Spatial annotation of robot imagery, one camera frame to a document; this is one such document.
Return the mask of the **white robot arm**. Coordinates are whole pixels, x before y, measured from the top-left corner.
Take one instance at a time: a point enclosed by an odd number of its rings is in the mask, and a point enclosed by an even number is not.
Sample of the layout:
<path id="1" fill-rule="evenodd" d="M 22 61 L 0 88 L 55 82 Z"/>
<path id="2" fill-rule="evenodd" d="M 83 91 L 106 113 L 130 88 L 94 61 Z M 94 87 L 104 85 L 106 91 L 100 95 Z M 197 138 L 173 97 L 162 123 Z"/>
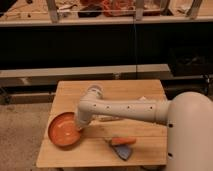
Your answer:
<path id="1" fill-rule="evenodd" d="M 165 124 L 165 171 L 213 171 L 213 101 L 197 92 L 173 100 L 104 100 L 91 86 L 77 105 L 75 122 L 85 128 L 93 115 L 117 116 Z"/>

